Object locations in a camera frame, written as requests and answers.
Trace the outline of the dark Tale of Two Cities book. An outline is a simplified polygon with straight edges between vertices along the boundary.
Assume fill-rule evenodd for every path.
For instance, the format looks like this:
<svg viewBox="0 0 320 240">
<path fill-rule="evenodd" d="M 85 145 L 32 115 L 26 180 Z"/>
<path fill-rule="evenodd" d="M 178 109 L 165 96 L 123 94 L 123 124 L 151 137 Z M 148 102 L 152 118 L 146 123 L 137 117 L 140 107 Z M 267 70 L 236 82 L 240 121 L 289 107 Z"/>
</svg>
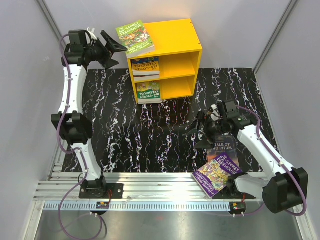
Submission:
<svg viewBox="0 0 320 240">
<path fill-rule="evenodd" d="M 233 136 L 222 135 L 216 137 L 214 148 L 207 150 L 207 162 L 210 162 L 222 153 L 226 153 L 238 167 L 240 166 L 237 155 L 237 144 Z"/>
</svg>

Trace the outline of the lime 65-storey treehouse book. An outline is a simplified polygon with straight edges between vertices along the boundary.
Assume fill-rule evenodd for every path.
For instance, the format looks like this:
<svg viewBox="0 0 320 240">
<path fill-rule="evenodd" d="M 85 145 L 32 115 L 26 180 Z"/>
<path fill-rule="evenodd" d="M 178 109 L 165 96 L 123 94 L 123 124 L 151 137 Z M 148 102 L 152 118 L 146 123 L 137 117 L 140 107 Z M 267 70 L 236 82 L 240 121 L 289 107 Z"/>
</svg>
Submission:
<svg viewBox="0 0 320 240">
<path fill-rule="evenodd" d="M 128 59 L 156 50 L 154 41 L 141 20 L 117 27 L 116 32 L 120 43 L 127 48 L 125 53 Z"/>
</svg>

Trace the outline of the yellow 130-storey treehouse book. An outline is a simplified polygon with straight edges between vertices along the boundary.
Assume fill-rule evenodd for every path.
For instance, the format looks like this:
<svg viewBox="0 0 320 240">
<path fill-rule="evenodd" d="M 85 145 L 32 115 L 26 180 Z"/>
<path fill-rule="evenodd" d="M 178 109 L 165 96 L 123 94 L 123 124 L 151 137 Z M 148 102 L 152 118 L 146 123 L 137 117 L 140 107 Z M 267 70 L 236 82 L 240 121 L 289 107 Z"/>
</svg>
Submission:
<svg viewBox="0 0 320 240">
<path fill-rule="evenodd" d="M 160 58 L 158 56 L 132 59 L 132 72 L 135 77 L 153 76 L 160 74 Z"/>
</svg>

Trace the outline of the purple 52-storey treehouse book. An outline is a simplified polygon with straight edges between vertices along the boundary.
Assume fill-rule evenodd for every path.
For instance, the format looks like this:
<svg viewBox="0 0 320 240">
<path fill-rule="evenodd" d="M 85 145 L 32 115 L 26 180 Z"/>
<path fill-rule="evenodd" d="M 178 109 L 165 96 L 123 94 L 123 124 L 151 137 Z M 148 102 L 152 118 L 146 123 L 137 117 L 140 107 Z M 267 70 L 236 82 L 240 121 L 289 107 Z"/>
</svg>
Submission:
<svg viewBox="0 0 320 240">
<path fill-rule="evenodd" d="M 195 171 L 192 177 L 207 197 L 212 199 L 227 186 L 230 176 L 240 173 L 240 167 L 223 152 Z"/>
</svg>

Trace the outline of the green treehouse book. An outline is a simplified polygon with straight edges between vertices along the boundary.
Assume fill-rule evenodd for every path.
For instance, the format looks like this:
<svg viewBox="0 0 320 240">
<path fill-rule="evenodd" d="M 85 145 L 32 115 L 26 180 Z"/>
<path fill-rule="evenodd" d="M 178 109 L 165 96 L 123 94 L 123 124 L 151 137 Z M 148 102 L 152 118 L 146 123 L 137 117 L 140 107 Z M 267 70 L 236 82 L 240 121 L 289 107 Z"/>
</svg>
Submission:
<svg viewBox="0 0 320 240">
<path fill-rule="evenodd" d="M 160 83 L 158 81 L 139 82 L 137 84 L 138 99 L 162 99 Z"/>
</svg>

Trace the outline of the dark blue treehouse book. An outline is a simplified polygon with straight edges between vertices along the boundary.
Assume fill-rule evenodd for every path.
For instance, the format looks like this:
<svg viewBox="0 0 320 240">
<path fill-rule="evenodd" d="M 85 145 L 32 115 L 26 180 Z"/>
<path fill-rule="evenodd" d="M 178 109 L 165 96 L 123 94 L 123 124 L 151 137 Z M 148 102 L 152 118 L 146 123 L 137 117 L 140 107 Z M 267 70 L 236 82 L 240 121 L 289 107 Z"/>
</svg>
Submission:
<svg viewBox="0 0 320 240">
<path fill-rule="evenodd" d="M 138 99 L 138 104 L 159 104 L 162 100 L 160 98 L 157 99 Z"/>
</svg>

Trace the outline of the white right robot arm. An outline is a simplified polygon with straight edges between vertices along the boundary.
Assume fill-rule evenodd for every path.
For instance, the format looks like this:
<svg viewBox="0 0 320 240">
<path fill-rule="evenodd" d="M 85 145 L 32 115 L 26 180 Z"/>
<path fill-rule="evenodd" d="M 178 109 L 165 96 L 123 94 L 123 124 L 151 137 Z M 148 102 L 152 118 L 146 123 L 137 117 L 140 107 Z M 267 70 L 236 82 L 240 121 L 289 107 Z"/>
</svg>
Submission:
<svg viewBox="0 0 320 240">
<path fill-rule="evenodd" d="M 203 130 L 204 138 L 195 149 L 213 149 L 219 136 L 230 134 L 250 151 L 263 172 L 243 171 L 223 152 L 213 159 L 211 169 L 200 168 L 193 177 L 209 198 L 225 190 L 233 199 L 243 195 L 261 199 L 274 214 L 285 211 L 303 216 L 307 211 L 308 173 L 285 160 L 264 137 L 260 125 L 254 111 L 232 100 L 212 105 L 208 112 L 199 111 L 185 132 L 188 136 Z"/>
</svg>

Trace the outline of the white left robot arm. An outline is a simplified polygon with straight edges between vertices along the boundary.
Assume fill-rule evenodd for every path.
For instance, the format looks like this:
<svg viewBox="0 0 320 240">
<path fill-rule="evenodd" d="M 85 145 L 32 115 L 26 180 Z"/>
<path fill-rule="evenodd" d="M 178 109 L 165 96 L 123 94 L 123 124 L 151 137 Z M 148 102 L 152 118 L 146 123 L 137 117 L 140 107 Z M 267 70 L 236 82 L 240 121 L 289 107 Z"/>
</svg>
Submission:
<svg viewBox="0 0 320 240">
<path fill-rule="evenodd" d="M 125 52 L 127 48 L 104 30 L 100 34 L 105 44 L 91 29 L 71 30 L 66 34 L 69 44 L 60 47 L 64 72 L 63 95 L 58 112 L 51 115 L 57 140 L 65 140 L 70 147 L 70 150 L 64 147 L 61 150 L 65 154 L 75 154 L 80 163 L 83 174 L 78 181 L 81 198 L 101 199 L 111 191 L 93 150 L 93 125 L 83 112 L 83 89 L 90 63 L 98 62 L 103 68 L 110 69 L 118 65 L 113 55 Z"/>
</svg>

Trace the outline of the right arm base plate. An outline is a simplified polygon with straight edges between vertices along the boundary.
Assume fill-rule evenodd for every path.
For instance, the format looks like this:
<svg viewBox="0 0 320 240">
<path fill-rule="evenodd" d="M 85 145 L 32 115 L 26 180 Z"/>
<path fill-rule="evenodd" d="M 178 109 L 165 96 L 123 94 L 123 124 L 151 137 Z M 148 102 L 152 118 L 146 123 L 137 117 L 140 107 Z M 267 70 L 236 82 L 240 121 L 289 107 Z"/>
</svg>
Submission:
<svg viewBox="0 0 320 240">
<path fill-rule="evenodd" d="M 214 199 L 229 202 L 230 211 L 228 213 L 233 218 L 252 216 L 264 207 L 264 203 L 254 196 L 248 193 L 231 193 L 227 187 L 223 188 Z"/>
</svg>

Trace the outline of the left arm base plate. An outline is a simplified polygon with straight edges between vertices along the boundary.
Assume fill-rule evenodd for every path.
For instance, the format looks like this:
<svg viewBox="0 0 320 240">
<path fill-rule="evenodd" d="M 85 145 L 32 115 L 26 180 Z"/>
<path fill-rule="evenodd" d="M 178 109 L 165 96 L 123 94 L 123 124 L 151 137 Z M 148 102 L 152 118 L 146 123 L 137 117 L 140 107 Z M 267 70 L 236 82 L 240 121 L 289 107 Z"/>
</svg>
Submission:
<svg viewBox="0 0 320 240">
<path fill-rule="evenodd" d="M 111 202 L 123 198 L 123 183 L 107 183 L 103 189 L 85 190 L 80 187 L 79 198 L 95 200 L 94 207 L 90 209 L 93 214 L 102 216 L 111 208 Z"/>
</svg>

